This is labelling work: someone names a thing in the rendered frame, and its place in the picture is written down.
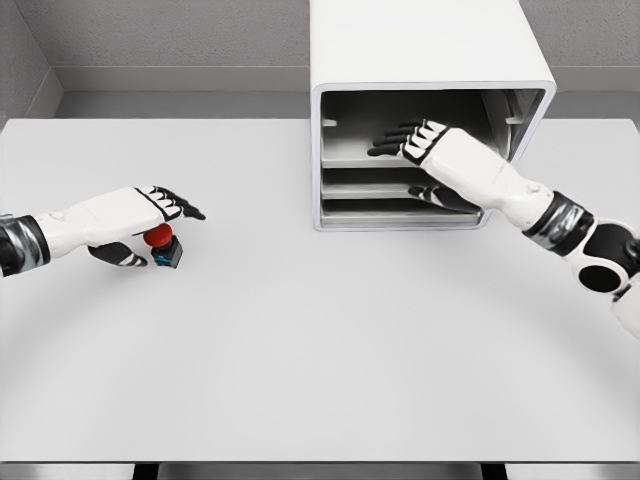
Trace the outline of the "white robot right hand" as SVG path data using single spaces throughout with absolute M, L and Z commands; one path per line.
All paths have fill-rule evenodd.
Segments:
M 504 159 L 461 128 L 421 119 L 400 124 L 373 142 L 367 154 L 401 157 L 435 179 L 412 185 L 411 197 L 448 210 L 497 208 L 505 198 L 498 174 Z

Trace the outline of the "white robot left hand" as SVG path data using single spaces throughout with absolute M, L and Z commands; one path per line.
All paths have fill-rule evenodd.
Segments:
M 82 204 L 90 215 L 86 235 L 89 253 L 117 267 L 145 267 L 147 260 L 122 242 L 163 223 L 185 217 L 206 216 L 188 200 L 162 186 L 125 187 L 91 198 Z

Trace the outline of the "red button black load switch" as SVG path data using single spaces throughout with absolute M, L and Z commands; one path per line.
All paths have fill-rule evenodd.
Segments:
M 144 242 L 151 247 L 151 256 L 158 266 L 176 269 L 183 254 L 183 248 L 168 223 L 143 233 Z

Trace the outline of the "grey cabinet drawer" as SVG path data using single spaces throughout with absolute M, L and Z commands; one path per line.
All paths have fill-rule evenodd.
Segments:
M 322 202 L 323 226 L 400 228 L 477 225 L 482 212 L 448 210 L 415 199 L 354 199 Z
M 452 121 L 451 125 L 462 128 L 488 145 L 503 158 L 510 158 L 512 128 L 504 121 L 491 123 L 484 117 L 469 121 Z M 376 121 L 374 123 L 339 122 L 335 127 L 324 127 L 322 165 L 324 168 L 414 168 L 404 158 L 394 156 L 371 157 L 367 154 L 374 140 L 386 131 L 397 127 L 397 121 Z
M 327 169 L 322 174 L 324 200 L 408 199 L 410 186 L 437 181 L 416 168 Z

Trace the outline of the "white multi-storey storage cabinet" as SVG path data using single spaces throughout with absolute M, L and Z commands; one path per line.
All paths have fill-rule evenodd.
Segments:
M 309 0 L 312 208 L 321 231 L 474 229 L 477 225 L 323 226 L 324 127 L 484 117 L 524 153 L 557 90 L 519 0 Z

